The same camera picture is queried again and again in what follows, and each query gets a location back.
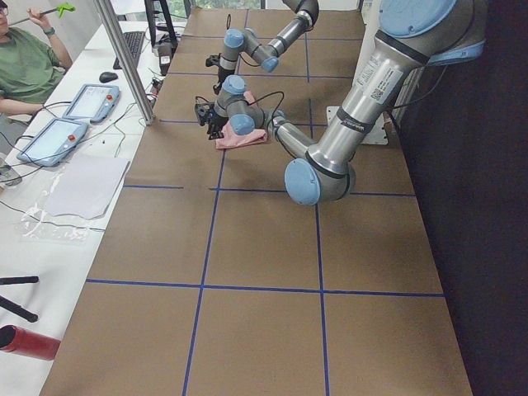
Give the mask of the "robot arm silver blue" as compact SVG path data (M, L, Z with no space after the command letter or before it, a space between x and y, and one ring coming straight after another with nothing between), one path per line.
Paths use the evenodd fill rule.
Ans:
M235 74L242 53L247 54L264 71L271 73L279 64L279 58L289 47L304 33L314 28L319 14L317 0L283 1L283 3L295 13L295 17L265 45L259 41L256 32L251 28L226 30L222 51L212 54L205 61L206 67L218 67L218 82L213 86L216 95L219 94L227 77Z
M254 108L245 98L246 84L235 73L240 54L267 72L318 20L315 1L290 1L294 19L268 44L251 29L229 29L223 50L208 58L217 66L216 98L196 104L201 125L218 139L226 125L237 135L264 129L291 155L285 187L301 205L338 200L356 181L351 166L356 149L387 111L407 76L416 68L467 62L478 58L485 43L485 1L383 1L379 29L369 61L355 79L319 141L310 139L278 110Z

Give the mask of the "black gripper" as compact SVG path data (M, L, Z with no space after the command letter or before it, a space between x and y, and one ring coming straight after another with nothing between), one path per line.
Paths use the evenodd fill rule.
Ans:
M219 92L220 92L220 85L222 85L224 83L224 81L226 80L226 78L228 76L231 76L231 75L234 75L235 74L235 70L234 69L225 69L225 68L220 68L219 71L218 71L218 83L216 83L214 86L213 86L213 91L214 91L214 94L215 95L218 95Z
M210 124L208 125L208 138L209 139L222 139L224 134L222 128L227 124L228 118L225 116L218 115L212 112L210 115Z

